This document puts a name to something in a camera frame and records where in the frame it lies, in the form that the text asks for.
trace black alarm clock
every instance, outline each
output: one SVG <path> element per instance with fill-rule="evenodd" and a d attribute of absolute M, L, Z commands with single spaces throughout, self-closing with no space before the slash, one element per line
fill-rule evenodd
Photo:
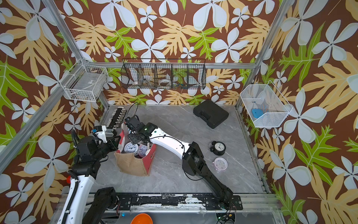
<path fill-rule="evenodd" d="M 213 141 L 211 143 L 210 151 L 217 156 L 222 156 L 225 153 L 226 146 L 222 142 Z"/>

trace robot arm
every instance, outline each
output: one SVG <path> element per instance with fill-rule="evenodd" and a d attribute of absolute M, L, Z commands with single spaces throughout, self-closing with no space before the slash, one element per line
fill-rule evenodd
<path fill-rule="evenodd" d="M 68 171 L 71 175 L 71 185 L 57 224 L 97 224 L 105 209 L 116 204 L 114 188 L 99 189 L 96 195 L 98 194 L 100 201 L 93 202 L 90 210 L 94 211 L 87 212 L 82 222 L 88 194 L 101 166 L 100 160 L 109 152 L 117 150 L 119 141 L 115 141 L 115 137 L 106 138 L 105 126 L 96 126 L 92 132 L 94 136 L 82 139 L 79 139 L 75 132 L 72 133 L 77 155 L 72 169 Z"/>
<path fill-rule="evenodd" d="M 209 170 L 197 143 L 192 142 L 189 144 L 177 140 L 155 124 L 147 123 L 144 125 L 135 116 L 126 118 L 125 124 L 131 130 L 128 137 L 132 144 L 137 144 L 140 141 L 144 143 L 151 141 L 154 144 L 160 145 L 182 159 L 182 168 L 185 173 L 191 176 L 196 174 L 201 176 L 217 198 L 217 208 L 211 209 L 230 208 L 233 192 L 222 184 Z"/>

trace black wire mesh basket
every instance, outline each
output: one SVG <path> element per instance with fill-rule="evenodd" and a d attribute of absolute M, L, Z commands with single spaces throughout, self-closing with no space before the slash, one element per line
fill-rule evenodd
<path fill-rule="evenodd" d="M 123 59 L 121 81 L 126 89 L 204 89 L 206 85 L 205 60 L 162 59 L 166 62 L 141 62 Z"/>

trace blue object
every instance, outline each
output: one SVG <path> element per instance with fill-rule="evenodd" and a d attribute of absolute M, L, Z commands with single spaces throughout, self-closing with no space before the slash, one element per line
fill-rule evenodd
<path fill-rule="evenodd" d="M 252 109 L 251 112 L 254 118 L 259 118 L 263 115 L 263 111 L 261 109 Z"/>

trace orange bowl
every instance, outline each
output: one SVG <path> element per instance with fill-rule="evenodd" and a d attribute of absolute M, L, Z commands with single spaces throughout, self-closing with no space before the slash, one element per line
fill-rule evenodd
<path fill-rule="evenodd" d="M 153 221 L 149 215 L 142 213 L 134 217 L 131 224 L 153 224 Z"/>

